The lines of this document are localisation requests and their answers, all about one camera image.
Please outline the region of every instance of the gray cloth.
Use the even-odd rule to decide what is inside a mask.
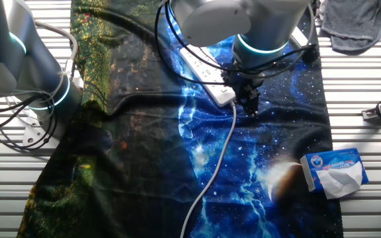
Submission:
[[[360,54],[381,38],[381,0],[328,0],[321,29],[334,51]]]

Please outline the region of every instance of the white tissue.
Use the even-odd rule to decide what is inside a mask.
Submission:
[[[317,176],[327,199],[340,198],[360,188],[362,165],[357,162],[355,165],[343,169],[317,171]]]

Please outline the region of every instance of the tissue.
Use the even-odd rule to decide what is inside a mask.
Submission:
[[[307,154],[301,165],[310,191],[324,191],[327,199],[355,192],[368,182],[355,148]]]

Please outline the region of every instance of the blue space tapestry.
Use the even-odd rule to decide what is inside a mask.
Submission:
[[[217,165],[232,108],[162,65],[153,46],[158,5],[72,1],[83,106],[30,193],[19,237],[180,237]],[[309,20],[305,14],[298,25],[304,33]],[[164,15],[159,31],[169,65],[196,79]],[[232,42],[208,48],[222,65],[232,60]],[[339,201],[310,194],[298,164],[304,154],[332,150],[321,62],[299,62],[258,90],[256,117],[237,106],[220,172],[185,237],[343,237]]]

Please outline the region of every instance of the white power strip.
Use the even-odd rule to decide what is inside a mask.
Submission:
[[[190,50],[197,54],[202,59],[218,65],[214,57],[210,54],[206,48],[198,48],[195,46],[188,45]],[[202,82],[211,82],[211,83],[223,83],[222,71],[216,68],[213,68],[196,57],[189,53],[185,48],[180,50],[180,55],[189,65],[192,72],[198,77]],[[216,101],[218,106],[224,106],[230,103],[236,98],[235,92],[229,86],[224,85],[204,85],[205,89],[210,93],[211,97]]]

